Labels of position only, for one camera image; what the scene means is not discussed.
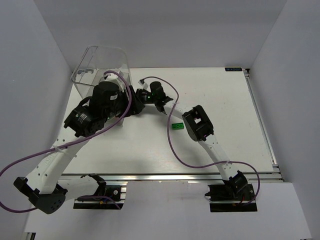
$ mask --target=purple cable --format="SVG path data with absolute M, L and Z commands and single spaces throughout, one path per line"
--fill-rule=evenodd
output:
M 99 132 L 97 132 L 97 133 L 95 133 L 95 134 L 93 134 L 91 136 L 88 136 L 88 137 L 85 137 L 85 138 L 82 138 L 82 139 L 79 139 L 79 140 L 76 140 L 76 141 L 71 141 L 71 142 L 65 143 L 63 145 L 60 145 L 60 146 L 58 146 L 59 149 L 65 149 L 67 147 L 70 147 L 70 146 L 73 146 L 73 145 L 76 145 L 76 144 L 79 144 L 79 143 L 83 143 L 84 141 L 90 140 L 90 139 L 92 139 L 92 138 L 94 138 L 94 137 L 96 137 L 96 136 L 98 136 L 100 134 L 105 133 L 106 131 L 108 131 L 109 129 L 113 128 L 115 125 L 117 125 L 126 116 L 126 114 L 128 113 L 128 111 L 130 109 L 130 106 L 131 106 L 131 102 L 132 102 L 132 94 L 131 94 L 131 90 L 130 90 L 130 87 L 129 87 L 128 83 L 126 82 L 126 80 L 119 73 L 117 73 L 115 71 L 108 70 L 108 71 L 104 72 L 104 75 L 105 74 L 115 74 L 125 84 L 127 93 L 129 95 L 129 103 L 128 103 L 128 106 L 126 107 L 124 113 L 118 118 L 117 121 L 115 121 L 113 124 L 107 126 L 105 129 L 103 129 L 103 130 L 101 130 L 101 131 L 99 131 Z M 12 166 L 14 166 L 14 165 L 16 165 L 18 163 L 21 163 L 21 162 L 23 162 L 25 160 L 32 159 L 32 158 L 38 157 L 40 155 L 51 153 L 51 152 L 54 152 L 54 151 L 56 151 L 55 148 L 50 148 L 50 149 L 47 149 L 47 150 L 44 150 L 44 151 L 37 152 L 37 153 L 32 154 L 32 155 L 20 158 L 19 160 L 16 160 L 16 161 L 10 163 L 4 169 L 2 169 L 0 171 L 0 177 L 5 173 L 5 171 L 7 171 L 9 168 L 11 168 Z M 26 209 L 26 210 L 15 210 L 15 209 L 11 209 L 11 208 L 5 206 L 1 201 L 0 201 L 0 207 L 3 208 L 4 210 L 7 210 L 8 212 L 15 213 L 15 214 L 28 213 L 28 212 L 31 212 L 31 211 L 37 209 L 36 207 L 34 207 L 34 208 Z
M 81 199 L 92 199 L 92 198 L 96 198 L 96 199 L 108 199 L 109 201 L 113 202 L 114 205 L 119 209 L 121 210 L 121 207 L 111 198 L 111 197 L 108 197 L 108 196 L 80 196 L 79 198 Z
M 173 146 L 172 146 L 172 142 L 171 142 L 171 139 L 170 139 L 170 119 L 171 119 L 172 113 L 174 112 L 175 107 L 176 107 L 176 105 L 177 105 L 177 103 L 178 103 L 179 93 L 178 93 L 177 89 L 176 89 L 170 82 L 168 82 L 168 81 L 166 81 L 166 80 L 164 80 L 164 79 L 162 79 L 162 78 L 160 78 L 160 77 L 157 77 L 157 76 L 147 76 L 147 77 L 144 77 L 142 80 L 146 80 L 146 79 L 158 79 L 158 80 L 160 80 L 160 81 L 163 81 L 163 82 L 165 82 L 166 84 L 168 84 L 168 85 L 175 91 L 175 93 L 176 93 L 176 100 L 175 100 L 175 102 L 174 102 L 174 104 L 173 104 L 173 107 L 172 107 L 172 109 L 171 109 L 171 112 L 169 113 L 168 121 L 167 121 L 167 124 L 166 124 L 166 134 L 167 134 L 168 142 L 169 142 L 171 151 L 172 151 L 173 155 L 175 156 L 175 158 L 176 158 L 181 164 L 185 165 L 185 166 L 188 167 L 188 168 L 192 168 L 192 169 L 204 169 L 204 168 L 211 167 L 211 166 L 214 166 L 214 165 L 217 165 L 217 164 L 225 164 L 225 163 L 227 163 L 227 161 L 217 161 L 217 162 L 210 163 L 210 164 L 203 165 L 203 166 L 192 166 L 192 165 L 189 165 L 189 164 L 183 162 L 183 161 L 178 157 L 176 151 L 174 150 L 174 148 L 173 148 Z M 247 166 L 249 166 L 250 168 L 253 169 L 254 173 L 255 173 L 256 176 L 257 176 L 258 187 L 257 187 L 256 193 L 255 193 L 255 195 L 253 196 L 253 198 L 252 198 L 250 201 L 246 202 L 246 203 L 242 203 L 241 205 L 242 205 L 242 206 L 245 206 L 245 205 L 248 205 L 248 204 L 252 203 L 252 202 L 256 199 L 256 197 L 258 196 L 258 193 L 259 193 L 259 191 L 260 191 L 260 177 L 259 177 L 259 174 L 258 174 L 257 170 L 256 170 L 252 165 L 250 165 L 249 163 L 246 163 L 246 162 L 243 162 L 243 161 L 229 161 L 228 163 L 230 163 L 230 164 L 243 164 L 243 165 L 247 165 Z

